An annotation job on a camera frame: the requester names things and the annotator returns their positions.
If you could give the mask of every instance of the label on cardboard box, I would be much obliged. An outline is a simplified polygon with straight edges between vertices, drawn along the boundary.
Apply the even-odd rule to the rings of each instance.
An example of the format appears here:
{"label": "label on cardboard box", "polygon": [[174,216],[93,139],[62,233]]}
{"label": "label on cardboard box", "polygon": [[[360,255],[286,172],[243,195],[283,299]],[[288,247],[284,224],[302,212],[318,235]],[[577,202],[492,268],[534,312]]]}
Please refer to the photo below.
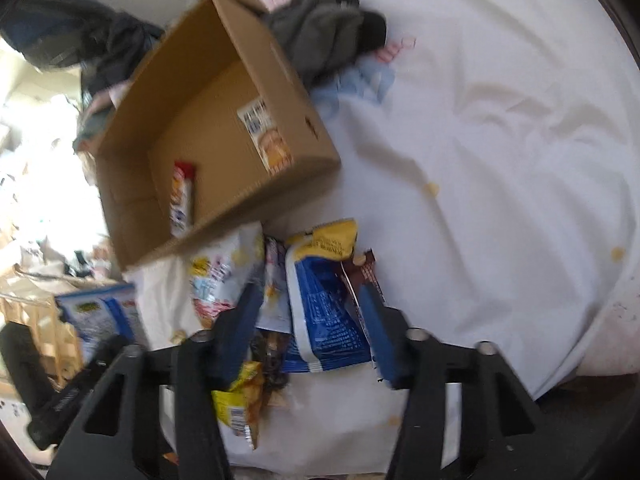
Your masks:
{"label": "label on cardboard box", "polygon": [[289,147],[280,135],[262,98],[257,98],[240,108],[238,118],[251,135],[255,149],[258,150],[269,173],[278,173],[291,165]]}

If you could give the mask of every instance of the cardboard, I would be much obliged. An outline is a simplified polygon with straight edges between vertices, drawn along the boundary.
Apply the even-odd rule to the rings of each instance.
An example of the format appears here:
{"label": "cardboard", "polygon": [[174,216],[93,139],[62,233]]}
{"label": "cardboard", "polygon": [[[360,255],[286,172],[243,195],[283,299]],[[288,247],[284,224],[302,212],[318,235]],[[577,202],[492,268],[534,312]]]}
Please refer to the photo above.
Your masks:
{"label": "cardboard", "polygon": [[[266,220],[283,192],[339,166],[264,12],[259,0],[203,0],[138,68],[94,149],[122,267]],[[196,165],[194,227],[181,238],[169,222],[176,160]]]}

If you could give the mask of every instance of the blue snack bag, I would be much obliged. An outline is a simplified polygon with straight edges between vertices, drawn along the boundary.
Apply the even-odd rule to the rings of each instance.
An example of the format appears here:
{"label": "blue snack bag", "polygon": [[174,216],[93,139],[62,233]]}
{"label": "blue snack bag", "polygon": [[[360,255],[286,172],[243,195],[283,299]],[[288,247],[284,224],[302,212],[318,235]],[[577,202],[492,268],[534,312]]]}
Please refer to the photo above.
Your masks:
{"label": "blue snack bag", "polygon": [[286,270],[293,338],[283,372],[322,372],[371,361],[362,327],[350,316],[340,262],[354,249],[353,219],[327,224],[295,237]]}
{"label": "blue snack bag", "polygon": [[147,345],[136,307],[136,287],[130,283],[78,290],[56,296],[63,320],[70,322],[82,339],[84,361],[91,359],[101,342],[120,334],[131,342]]}

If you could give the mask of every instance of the clothing pile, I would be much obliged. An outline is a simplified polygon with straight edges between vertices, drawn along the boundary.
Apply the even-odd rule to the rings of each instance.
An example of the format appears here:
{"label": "clothing pile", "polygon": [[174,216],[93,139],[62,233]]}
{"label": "clothing pile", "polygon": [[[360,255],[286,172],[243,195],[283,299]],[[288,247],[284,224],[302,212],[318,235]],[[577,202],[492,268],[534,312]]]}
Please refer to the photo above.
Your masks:
{"label": "clothing pile", "polygon": [[359,0],[291,0],[262,18],[306,88],[385,46],[386,21]]}

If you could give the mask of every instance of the bed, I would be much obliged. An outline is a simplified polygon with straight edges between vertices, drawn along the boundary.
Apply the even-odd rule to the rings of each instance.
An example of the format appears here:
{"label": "bed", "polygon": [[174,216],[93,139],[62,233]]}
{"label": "bed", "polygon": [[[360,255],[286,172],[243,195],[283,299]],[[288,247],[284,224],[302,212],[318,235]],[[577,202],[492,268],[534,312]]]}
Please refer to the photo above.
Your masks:
{"label": "bed", "polygon": [[[576,370],[638,371],[640,343],[621,351],[620,338],[640,330],[640,73],[606,10],[361,2],[386,16],[386,47],[311,93],[342,170],[267,231],[353,216],[387,300],[442,341],[495,342],[534,397]],[[160,320],[145,315],[167,286],[159,277],[181,265],[157,262],[138,282],[156,347],[199,327],[187,291]],[[222,427],[231,462],[287,475],[386,469],[405,397],[370,365],[294,374],[286,394],[257,450]],[[457,452],[455,386],[447,400],[443,463]],[[163,423],[171,440],[168,392]]]}

